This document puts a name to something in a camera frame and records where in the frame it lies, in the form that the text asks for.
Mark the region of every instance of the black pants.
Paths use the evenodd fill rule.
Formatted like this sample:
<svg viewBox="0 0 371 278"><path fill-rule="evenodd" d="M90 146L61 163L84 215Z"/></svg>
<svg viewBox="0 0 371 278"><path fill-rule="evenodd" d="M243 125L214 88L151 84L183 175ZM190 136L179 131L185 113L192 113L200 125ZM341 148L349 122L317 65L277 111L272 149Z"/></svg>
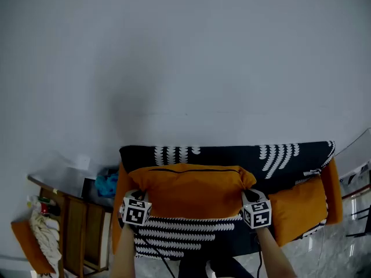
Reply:
<svg viewBox="0 0 371 278"><path fill-rule="evenodd" d="M207 278L205 266L205 260L183 258L180 261L178 278ZM253 278L233 257L212 259L210 267L216 277Z"/></svg>

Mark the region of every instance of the wire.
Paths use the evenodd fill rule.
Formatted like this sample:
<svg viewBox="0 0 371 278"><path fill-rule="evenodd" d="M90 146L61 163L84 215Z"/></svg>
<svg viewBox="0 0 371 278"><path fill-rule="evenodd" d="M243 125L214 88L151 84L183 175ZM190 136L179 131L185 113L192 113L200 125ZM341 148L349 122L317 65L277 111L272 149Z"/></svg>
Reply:
<svg viewBox="0 0 371 278"><path fill-rule="evenodd" d="M161 257L163 263L165 264L165 266L169 270L169 272L172 275L172 277L175 278L175 276L174 276L173 272L171 271L168 263L165 261L165 259L163 258L162 254L157 250L157 248L155 246L153 246L152 244L149 244L149 242L146 240L146 238L143 237L141 234L139 234L139 230L134 225L130 225L130 227L134 231L134 233L137 234L137 236L139 238L141 238L144 242L146 242L150 247L152 247L157 252L157 254Z"/></svg>
<svg viewBox="0 0 371 278"><path fill-rule="evenodd" d="M257 268L257 278L259 278L260 268L263 264L263 260L261 259L261 247L259 241L257 241L257 245L259 246L259 258L260 258L260 265L259 268Z"/></svg>

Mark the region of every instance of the human arm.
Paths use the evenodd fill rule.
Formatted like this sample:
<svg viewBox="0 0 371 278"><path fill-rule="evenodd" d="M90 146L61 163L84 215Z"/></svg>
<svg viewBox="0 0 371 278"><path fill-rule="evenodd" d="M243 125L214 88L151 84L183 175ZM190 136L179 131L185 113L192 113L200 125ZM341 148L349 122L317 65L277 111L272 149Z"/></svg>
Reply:
<svg viewBox="0 0 371 278"><path fill-rule="evenodd" d="M268 228L258 228L261 252L268 278L295 278L297 277L290 262L277 245Z"/></svg>
<svg viewBox="0 0 371 278"><path fill-rule="evenodd" d="M128 224L121 231L110 278L135 278L134 232Z"/></svg>

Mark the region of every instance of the orange pillow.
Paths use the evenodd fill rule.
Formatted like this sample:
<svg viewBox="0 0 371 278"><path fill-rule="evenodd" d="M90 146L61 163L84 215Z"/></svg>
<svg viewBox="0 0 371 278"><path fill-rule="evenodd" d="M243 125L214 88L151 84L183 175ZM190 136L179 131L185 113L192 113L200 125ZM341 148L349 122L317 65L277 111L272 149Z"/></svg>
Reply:
<svg viewBox="0 0 371 278"><path fill-rule="evenodd" d="M325 190L319 175L268 197L279 246L291 242L327 217Z"/></svg>
<svg viewBox="0 0 371 278"><path fill-rule="evenodd" d="M256 183L239 166L173 164L140 168L129 177L148 192L152 216L194 219L235 216L242 207L241 191Z"/></svg>
<svg viewBox="0 0 371 278"><path fill-rule="evenodd" d="M54 269L42 253L28 221L12 222L14 235L22 247L24 255L37 274L55 273Z"/></svg>

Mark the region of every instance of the patterned throw blanket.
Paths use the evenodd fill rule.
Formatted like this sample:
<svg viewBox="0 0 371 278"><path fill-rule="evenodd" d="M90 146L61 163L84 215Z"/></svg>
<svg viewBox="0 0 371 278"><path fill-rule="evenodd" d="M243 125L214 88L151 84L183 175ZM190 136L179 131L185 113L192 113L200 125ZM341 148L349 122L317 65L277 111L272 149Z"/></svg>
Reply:
<svg viewBox="0 0 371 278"><path fill-rule="evenodd" d="M254 188L266 195L289 189L320 174L335 150L333 141L282 145L233 147L143 147L120 149L122 163L129 173L133 170L175 163L214 166L241 166L254 174ZM326 224L311 228L308 236ZM187 254L203 257L237 256L259 250L256 233L250 230L241 212L230 218L190 220L184 218L150 217L139 233L156 246L165 259L178 260ZM156 251L142 239L135 238L137 257L160 259Z"/></svg>

